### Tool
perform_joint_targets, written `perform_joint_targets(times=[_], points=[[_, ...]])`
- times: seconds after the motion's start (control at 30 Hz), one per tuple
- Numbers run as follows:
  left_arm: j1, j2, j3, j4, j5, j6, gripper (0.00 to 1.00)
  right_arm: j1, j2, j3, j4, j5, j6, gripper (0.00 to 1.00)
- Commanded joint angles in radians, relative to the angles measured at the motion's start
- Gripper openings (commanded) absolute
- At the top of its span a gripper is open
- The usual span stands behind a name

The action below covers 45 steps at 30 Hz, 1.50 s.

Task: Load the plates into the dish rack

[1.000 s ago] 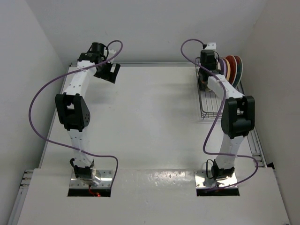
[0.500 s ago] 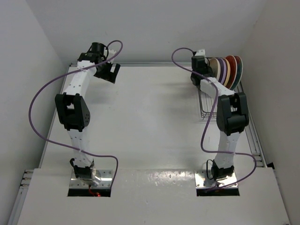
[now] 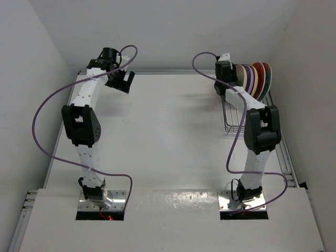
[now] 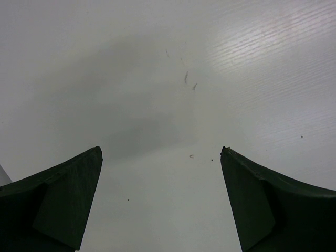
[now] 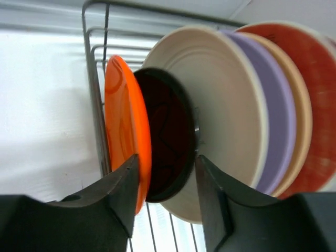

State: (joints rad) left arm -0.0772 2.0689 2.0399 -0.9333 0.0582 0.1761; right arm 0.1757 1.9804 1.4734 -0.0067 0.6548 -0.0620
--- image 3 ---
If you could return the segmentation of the tan bear plate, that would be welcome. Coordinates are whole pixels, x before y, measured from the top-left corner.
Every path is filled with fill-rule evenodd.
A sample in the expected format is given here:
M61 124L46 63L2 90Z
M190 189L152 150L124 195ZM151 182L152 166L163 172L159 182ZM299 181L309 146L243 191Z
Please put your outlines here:
M252 76L251 79L253 80L253 87L251 88L250 95L253 97L257 91L258 86L258 72L257 69L253 65L248 65L250 69L252 70Z

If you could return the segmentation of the red teal floral plate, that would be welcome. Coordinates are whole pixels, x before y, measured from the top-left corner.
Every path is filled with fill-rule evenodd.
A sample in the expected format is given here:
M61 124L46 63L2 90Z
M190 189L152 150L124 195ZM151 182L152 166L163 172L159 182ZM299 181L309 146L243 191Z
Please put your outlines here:
M258 73L258 85L254 98L259 100L266 82L266 70L262 62L255 62L253 63L253 66L256 68Z
M268 94L270 87L271 87L271 83L272 83L272 69L271 66L269 65L269 63L263 62L262 63L265 69L265 85L264 88L262 90L262 93L259 97L259 101L262 101L266 95Z

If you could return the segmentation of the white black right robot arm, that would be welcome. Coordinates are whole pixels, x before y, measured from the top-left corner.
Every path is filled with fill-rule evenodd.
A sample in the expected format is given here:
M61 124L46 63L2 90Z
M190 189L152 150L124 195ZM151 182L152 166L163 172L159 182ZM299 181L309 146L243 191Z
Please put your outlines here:
M250 94L238 81L239 66L228 55L216 57L215 90L224 100L242 113L244 142L248 149L245 169L238 180L239 202L252 200L262 193L262 176L270 153L281 141L279 110L266 106Z

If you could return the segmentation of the cream bear plate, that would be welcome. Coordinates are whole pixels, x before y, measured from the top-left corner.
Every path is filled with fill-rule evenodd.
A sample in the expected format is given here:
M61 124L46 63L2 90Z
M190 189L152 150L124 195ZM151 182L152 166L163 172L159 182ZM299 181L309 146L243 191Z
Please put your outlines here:
M238 85L245 89L247 85L246 69L242 65L236 65L236 73L237 73Z

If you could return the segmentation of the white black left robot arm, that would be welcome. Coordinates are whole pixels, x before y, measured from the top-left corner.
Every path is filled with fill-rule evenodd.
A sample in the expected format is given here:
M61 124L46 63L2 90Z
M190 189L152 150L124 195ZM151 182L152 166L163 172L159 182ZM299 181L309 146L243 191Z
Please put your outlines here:
M80 163L84 165L79 185L85 199L93 203L103 203L108 196L105 177L97 172L97 143L102 130L95 107L104 86L129 93L135 73L121 66L129 60L130 57L116 49L105 47L98 58L90 60L87 79L77 96L61 110L67 138L76 147Z

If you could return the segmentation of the lavender plastic plate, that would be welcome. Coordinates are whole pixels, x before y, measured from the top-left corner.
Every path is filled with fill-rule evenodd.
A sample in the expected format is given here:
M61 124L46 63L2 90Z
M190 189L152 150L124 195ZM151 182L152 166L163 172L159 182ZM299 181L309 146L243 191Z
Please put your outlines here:
M251 91L253 89L254 81L253 81L253 70L249 65L243 65L243 67L246 70L247 74L247 85L246 85L246 91L251 94Z

